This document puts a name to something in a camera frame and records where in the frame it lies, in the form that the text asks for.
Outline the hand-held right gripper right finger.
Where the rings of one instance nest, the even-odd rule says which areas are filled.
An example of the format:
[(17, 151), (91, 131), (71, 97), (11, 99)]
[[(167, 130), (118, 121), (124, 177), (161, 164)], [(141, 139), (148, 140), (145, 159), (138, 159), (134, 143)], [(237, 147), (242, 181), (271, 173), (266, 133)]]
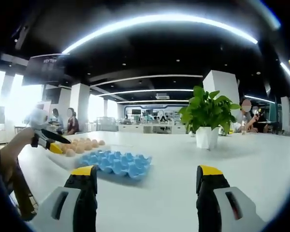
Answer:
[(196, 194), (200, 232), (261, 232), (266, 225), (255, 203), (217, 168), (197, 167)]

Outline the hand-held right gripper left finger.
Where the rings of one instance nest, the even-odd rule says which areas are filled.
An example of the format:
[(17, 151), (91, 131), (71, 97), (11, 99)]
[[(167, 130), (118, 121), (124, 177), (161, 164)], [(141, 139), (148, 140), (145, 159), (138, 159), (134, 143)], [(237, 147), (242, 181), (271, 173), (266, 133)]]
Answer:
[(95, 232), (97, 166), (74, 169), (63, 187), (39, 205), (31, 221), (35, 232)]

